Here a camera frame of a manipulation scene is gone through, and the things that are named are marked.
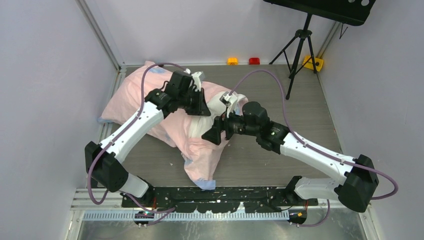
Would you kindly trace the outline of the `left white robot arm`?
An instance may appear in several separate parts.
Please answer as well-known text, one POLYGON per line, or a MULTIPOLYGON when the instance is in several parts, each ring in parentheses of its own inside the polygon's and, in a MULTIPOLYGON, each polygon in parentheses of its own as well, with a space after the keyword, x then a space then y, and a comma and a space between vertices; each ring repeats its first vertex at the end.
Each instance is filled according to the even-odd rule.
POLYGON ((162 88, 150 91, 142 106, 109 137, 100 143, 89 142, 84 149, 88 178, 95 180, 109 192, 124 192, 134 196, 141 207, 153 202, 150 184, 123 167, 132 148, 169 114, 183 109, 188 115, 210 116, 201 83, 201 71, 188 73, 177 70, 162 88))

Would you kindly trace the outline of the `white pillow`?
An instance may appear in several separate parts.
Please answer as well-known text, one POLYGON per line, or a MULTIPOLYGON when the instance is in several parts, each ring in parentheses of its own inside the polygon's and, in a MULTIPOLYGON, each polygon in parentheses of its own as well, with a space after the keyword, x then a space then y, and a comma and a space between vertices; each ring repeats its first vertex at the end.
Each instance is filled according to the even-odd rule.
POLYGON ((190 116, 191 123, 188 129, 189 138, 200 138, 212 127, 215 117, 220 116, 227 110, 227 106, 220 101, 222 95, 226 93, 226 91, 220 91, 206 103, 211 113, 210 116, 190 116))

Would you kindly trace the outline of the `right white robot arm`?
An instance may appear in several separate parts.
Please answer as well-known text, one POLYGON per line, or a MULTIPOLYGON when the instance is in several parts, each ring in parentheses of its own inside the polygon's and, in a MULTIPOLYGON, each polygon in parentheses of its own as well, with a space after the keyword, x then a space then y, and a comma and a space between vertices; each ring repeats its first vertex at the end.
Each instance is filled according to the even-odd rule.
POLYGON ((297 159, 327 175, 327 178, 294 176, 286 186, 285 198, 291 205, 303 200, 337 200, 346 208, 363 213, 379 185, 373 161, 361 154, 354 158, 314 142, 283 124, 270 120, 258 102, 248 102, 242 114, 222 113, 201 137, 215 145, 234 134, 255 137, 263 149, 297 159))

